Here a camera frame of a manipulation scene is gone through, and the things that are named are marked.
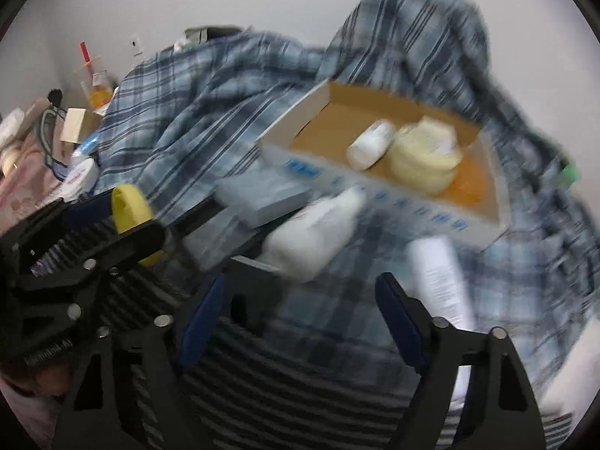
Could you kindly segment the person left hand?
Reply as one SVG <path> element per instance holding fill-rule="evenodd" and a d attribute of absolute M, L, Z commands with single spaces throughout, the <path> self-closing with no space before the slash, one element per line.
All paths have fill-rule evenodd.
<path fill-rule="evenodd" d="M 34 369 L 21 377 L 1 373 L 1 379 L 25 397 L 59 397 L 69 389 L 71 370 L 69 364 L 53 364 Z"/>

